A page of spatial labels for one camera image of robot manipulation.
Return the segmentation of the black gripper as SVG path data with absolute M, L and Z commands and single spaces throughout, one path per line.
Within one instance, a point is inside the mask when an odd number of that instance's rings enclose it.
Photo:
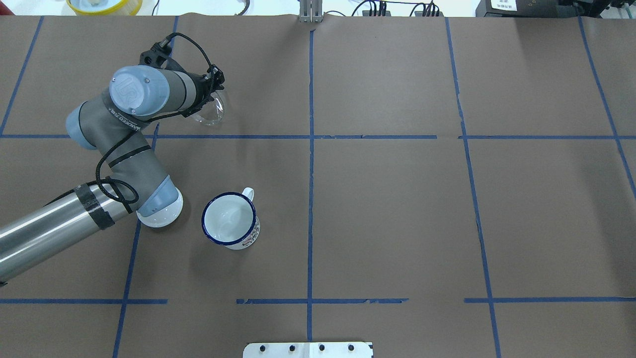
M 192 79 L 195 86 L 193 104 L 185 109 L 185 117 L 189 117 L 199 112 L 205 104 L 212 100 L 214 93 L 225 90 L 225 76 L 221 70 L 211 70 L 204 75 L 190 72 L 186 74 Z

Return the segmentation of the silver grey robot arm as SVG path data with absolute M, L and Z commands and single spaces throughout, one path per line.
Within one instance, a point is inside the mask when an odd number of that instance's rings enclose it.
M 95 179 L 1 229 L 1 285 L 130 213 L 150 226 L 175 221 L 182 193 L 143 129 L 164 118 L 197 113 L 224 89 L 224 81 L 214 64 L 204 75 L 175 64 L 127 66 L 114 73 L 102 94 L 71 112 L 69 136 L 101 154 Z

